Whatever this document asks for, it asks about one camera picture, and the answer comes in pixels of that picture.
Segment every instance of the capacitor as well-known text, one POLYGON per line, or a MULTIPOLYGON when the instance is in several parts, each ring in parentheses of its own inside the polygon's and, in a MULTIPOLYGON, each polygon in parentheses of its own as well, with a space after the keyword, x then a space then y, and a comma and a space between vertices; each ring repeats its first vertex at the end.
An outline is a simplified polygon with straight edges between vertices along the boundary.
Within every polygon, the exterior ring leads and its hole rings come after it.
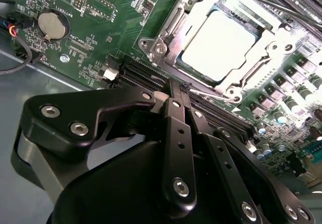
POLYGON ((294 100, 289 101, 286 105, 293 113, 301 111, 301 107, 294 100))
POLYGON ((257 131, 259 134, 265 134, 266 133, 266 129, 264 127, 264 125, 262 123, 257 123, 256 125, 257 131))
POLYGON ((321 78, 315 79, 312 83, 318 90, 322 90, 322 79, 321 78))
POLYGON ((318 120, 322 121, 322 111, 321 111, 320 109, 317 109, 317 110, 314 112, 314 115, 315 115, 315 117, 316 117, 318 120))
POLYGON ((263 154, 265 156, 267 155, 270 155, 272 153, 272 150, 270 148, 270 145, 268 143, 264 143, 262 146, 261 146, 261 149, 263 151, 263 154))
POLYGON ((314 101, 314 95, 311 91, 308 89, 304 89, 299 92, 301 97, 306 100, 307 102, 313 102, 314 101))
POLYGON ((255 154, 255 156, 256 156, 256 158, 257 158, 258 160, 261 160, 262 158, 264 158, 264 157, 265 157, 265 155, 263 154, 263 151, 262 151, 262 150, 256 150, 256 151, 254 152, 254 154, 255 154))
POLYGON ((322 140, 322 134, 319 132, 319 130, 316 127, 311 127, 309 129, 311 137, 313 137, 316 141, 322 140))
POLYGON ((279 124, 284 124, 287 121, 287 118, 284 116, 284 114, 281 111, 275 112, 274 118, 279 124))

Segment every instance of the screw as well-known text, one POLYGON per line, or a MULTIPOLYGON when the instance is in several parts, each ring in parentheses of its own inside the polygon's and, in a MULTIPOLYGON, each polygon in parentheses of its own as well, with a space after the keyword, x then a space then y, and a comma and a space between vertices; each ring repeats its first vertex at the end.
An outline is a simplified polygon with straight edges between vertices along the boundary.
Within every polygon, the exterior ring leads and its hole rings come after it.
POLYGON ((70 130, 73 134, 76 134, 78 136, 85 136, 89 132, 87 126, 81 122, 74 122, 70 126, 70 130))
POLYGON ((60 115, 60 110, 54 106, 44 106, 41 108, 41 113, 45 117, 56 118, 60 115))
POLYGON ((304 217, 304 219, 309 220, 310 218, 308 217, 307 213, 301 208, 298 207, 297 210, 299 211, 299 213, 302 215, 302 217, 304 217))
POLYGON ((195 111, 195 114, 196 114, 197 117, 202 118, 202 114, 200 112, 195 111))
POLYGON ((155 51, 158 54, 164 54, 167 51, 167 47, 164 44, 157 44, 155 47, 155 51))
POLYGON ((285 206, 285 209, 286 209, 286 213, 291 217, 293 218, 294 220, 297 220, 298 217, 297 217, 297 214, 295 213, 295 211, 288 205, 285 206))
POLYGON ((143 92, 142 96, 148 100, 151 99, 151 96, 148 93, 143 92))
POLYGON ((241 205, 243 213, 248 217, 248 219, 251 221, 256 221, 257 216, 254 209, 246 202, 243 202, 241 205))
POLYGON ((189 195, 189 187, 183 180, 175 180, 173 182, 173 188, 176 193, 182 197, 187 197, 189 195))
POLYGON ((173 101, 172 104, 175 105, 176 107, 180 107, 179 102, 173 101))
POLYGON ((70 61, 70 58, 67 54, 61 54, 59 59, 63 63, 68 63, 70 61))
POLYGON ((230 137, 229 132, 227 132, 226 130, 222 131, 223 135, 225 135, 226 137, 230 137))

